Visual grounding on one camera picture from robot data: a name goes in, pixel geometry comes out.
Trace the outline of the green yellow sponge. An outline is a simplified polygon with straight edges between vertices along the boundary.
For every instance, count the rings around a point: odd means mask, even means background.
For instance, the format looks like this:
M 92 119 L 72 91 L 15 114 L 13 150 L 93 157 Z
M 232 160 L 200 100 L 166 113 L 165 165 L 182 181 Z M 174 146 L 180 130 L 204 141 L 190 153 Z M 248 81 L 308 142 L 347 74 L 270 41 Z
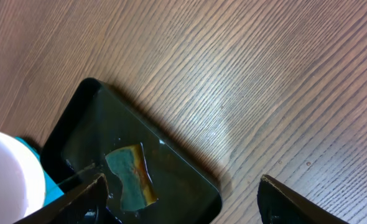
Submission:
M 121 210 L 135 212 L 158 201 L 141 143 L 115 149 L 105 159 L 122 183 Z

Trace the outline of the white plate with red stain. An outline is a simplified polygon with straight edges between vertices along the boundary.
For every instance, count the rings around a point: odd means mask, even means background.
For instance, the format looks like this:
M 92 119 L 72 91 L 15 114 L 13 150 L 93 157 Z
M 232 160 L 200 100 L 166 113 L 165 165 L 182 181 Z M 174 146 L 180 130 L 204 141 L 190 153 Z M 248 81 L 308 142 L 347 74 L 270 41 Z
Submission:
M 34 153 L 0 132 L 0 223 L 15 223 L 44 206 L 45 176 Z

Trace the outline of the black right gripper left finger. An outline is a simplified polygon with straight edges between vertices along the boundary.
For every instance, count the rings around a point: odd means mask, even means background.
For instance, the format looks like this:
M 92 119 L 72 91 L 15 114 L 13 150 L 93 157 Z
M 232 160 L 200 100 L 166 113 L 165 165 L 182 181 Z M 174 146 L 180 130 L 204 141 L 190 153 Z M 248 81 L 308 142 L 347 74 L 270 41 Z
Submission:
M 16 224 L 103 223 L 108 195 L 106 176 L 95 174 L 89 181 Z

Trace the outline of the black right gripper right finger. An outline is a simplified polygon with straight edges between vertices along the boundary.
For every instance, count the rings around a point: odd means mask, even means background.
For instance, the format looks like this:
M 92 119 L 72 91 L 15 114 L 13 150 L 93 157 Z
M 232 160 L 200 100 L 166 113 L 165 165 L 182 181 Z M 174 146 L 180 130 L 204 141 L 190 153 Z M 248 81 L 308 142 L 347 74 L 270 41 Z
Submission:
M 263 224 L 346 224 L 270 175 L 262 175 L 257 203 Z

